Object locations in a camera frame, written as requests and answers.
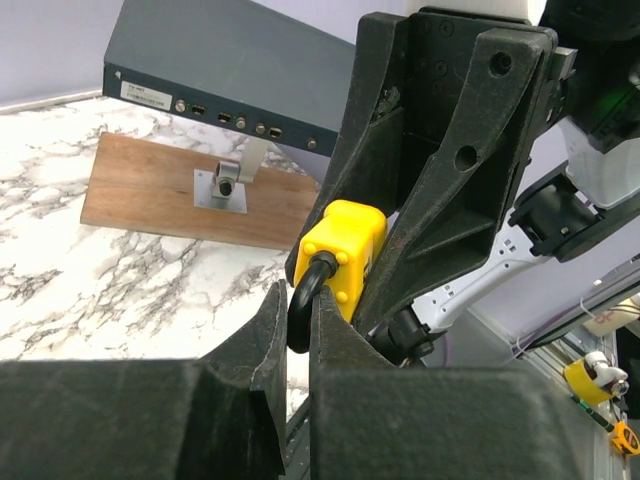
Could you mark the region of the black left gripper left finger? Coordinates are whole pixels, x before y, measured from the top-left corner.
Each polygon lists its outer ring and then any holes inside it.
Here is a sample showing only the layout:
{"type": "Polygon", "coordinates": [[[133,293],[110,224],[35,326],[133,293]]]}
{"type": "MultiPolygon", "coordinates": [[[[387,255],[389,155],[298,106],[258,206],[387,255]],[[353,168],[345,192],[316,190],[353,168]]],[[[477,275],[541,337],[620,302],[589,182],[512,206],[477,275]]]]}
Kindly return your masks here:
{"type": "Polygon", "coordinates": [[[283,282],[198,359],[5,361],[5,479],[276,479],[285,472],[283,282]]]}

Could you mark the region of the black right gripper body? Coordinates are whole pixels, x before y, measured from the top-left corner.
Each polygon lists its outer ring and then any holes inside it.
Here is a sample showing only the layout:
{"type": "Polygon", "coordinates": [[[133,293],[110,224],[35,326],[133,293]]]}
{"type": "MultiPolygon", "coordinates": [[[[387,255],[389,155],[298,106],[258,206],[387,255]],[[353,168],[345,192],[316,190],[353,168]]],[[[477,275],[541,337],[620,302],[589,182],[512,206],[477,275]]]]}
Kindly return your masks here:
{"type": "Polygon", "coordinates": [[[547,23],[533,26],[524,21],[501,19],[477,14],[456,13],[425,7],[410,16],[410,60],[403,93],[405,108],[404,133],[406,165],[415,173],[415,181],[426,158],[443,139],[461,91],[463,71],[468,60],[468,45],[473,37],[494,27],[512,29],[549,29],[557,36],[550,56],[547,79],[549,89],[540,110],[543,120],[535,138],[557,117],[560,96],[558,66],[554,58],[561,44],[557,29],[547,23]]]}

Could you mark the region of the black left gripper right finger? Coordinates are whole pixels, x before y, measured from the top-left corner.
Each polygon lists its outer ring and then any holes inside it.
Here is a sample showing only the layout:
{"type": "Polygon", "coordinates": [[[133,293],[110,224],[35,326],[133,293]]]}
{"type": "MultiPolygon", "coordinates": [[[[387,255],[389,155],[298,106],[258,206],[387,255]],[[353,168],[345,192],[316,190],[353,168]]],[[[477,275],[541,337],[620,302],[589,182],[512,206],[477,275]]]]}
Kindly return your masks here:
{"type": "Polygon", "coordinates": [[[315,297],[315,479],[590,479],[593,421],[527,368],[399,368],[315,297]]]}

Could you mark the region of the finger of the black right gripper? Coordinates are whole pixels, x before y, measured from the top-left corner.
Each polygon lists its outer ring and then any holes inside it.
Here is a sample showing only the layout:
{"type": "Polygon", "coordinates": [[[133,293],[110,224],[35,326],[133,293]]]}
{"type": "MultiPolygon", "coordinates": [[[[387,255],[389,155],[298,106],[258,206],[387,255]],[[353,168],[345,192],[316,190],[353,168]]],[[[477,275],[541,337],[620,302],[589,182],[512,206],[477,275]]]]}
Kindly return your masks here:
{"type": "Polygon", "coordinates": [[[409,17],[374,12],[360,19],[342,125],[302,235],[337,199],[374,206],[387,215],[398,212],[398,220],[404,220],[415,186],[403,150],[411,32],[409,17]]]}
{"type": "Polygon", "coordinates": [[[544,118],[556,45],[544,28],[494,27],[473,37],[443,139],[404,201],[353,317],[360,332],[488,260],[544,118]]]}

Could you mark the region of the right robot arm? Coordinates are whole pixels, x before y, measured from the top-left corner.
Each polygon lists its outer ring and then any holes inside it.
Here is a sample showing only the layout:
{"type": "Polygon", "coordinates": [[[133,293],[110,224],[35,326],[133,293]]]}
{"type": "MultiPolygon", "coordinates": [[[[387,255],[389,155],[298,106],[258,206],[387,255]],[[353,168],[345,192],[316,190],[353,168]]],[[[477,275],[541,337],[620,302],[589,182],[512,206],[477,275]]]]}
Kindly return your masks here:
{"type": "Polygon", "coordinates": [[[428,1],[358,24],[346,109],[287,262],[289,347],[312,305],[420,364],[509,277],[639,213],[639,5],[428,1]]]}

